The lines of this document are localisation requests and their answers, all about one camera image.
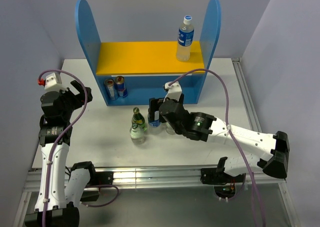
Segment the Pocari Sweat bottle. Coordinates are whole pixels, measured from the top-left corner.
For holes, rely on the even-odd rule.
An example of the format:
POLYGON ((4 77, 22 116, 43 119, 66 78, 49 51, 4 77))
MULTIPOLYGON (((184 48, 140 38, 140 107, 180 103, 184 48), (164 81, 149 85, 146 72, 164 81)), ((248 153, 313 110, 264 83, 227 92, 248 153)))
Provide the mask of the Pocari Sweat bottle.
POLYGON ((178 29, 176 58, 181 62, 186 62, 190 59, 191 45, 194 38, 192 19, 190 15, 186 15, 178 29))
POLYGON ((162 131, 160 122, 160 113, 158 110, 148 113, 149 132, 152 135, 158 135, 162 131))

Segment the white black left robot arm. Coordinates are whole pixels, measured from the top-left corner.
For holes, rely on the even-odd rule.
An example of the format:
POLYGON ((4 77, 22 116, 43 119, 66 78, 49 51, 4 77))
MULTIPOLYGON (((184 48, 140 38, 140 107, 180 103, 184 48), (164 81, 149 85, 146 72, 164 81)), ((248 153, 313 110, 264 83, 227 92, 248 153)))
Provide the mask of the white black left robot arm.
POLYGON ((77 227, 79 206, 91 207, 101 188, 113 187, 113 173, 107 172, 100 179, 91 161, 75 163, 70 169, 66 167, 72 113, 84 110, 93 99, 89 87, 76 80, 71 81, 71 85, 78 94, 58 84, 56 90, 47 91, 40 98, 43 115, 38 138, 42 171, 34 212, 24 219, 27 227, 77 227))

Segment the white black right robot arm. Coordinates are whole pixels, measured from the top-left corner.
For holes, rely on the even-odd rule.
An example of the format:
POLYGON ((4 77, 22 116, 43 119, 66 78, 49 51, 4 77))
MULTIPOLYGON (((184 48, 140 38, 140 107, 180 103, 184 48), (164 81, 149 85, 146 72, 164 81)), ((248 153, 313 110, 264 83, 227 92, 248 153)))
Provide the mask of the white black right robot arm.
POLYGON ((240 147, 245 157, 221 157, 216 167, 201 169, 201 182, 207 185, 223 185, 244 181, 249 171, 262 171, 269 177, 286 179, 290 155, 289 138, 285 132, 275 134, 255 132, 228 125, 223 120, 203 112, 188 112, 183 100, 150 98, 148 116, 173 128, 177 135, 193 141, 218 143, 240 147))

